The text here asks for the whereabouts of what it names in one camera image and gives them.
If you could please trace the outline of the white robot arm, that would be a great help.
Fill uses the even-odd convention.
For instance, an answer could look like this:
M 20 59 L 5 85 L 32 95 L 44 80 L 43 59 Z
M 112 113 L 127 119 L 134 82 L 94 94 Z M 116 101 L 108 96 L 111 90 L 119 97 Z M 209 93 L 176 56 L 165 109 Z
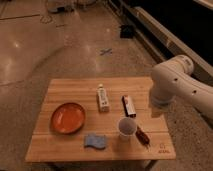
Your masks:
M 150 101 L 155 106 L 166 106 L 178 96 L 213 120 L 213 87 L 192 78 L 193 71 L 193 61 L 185 55 L 155 65 Z

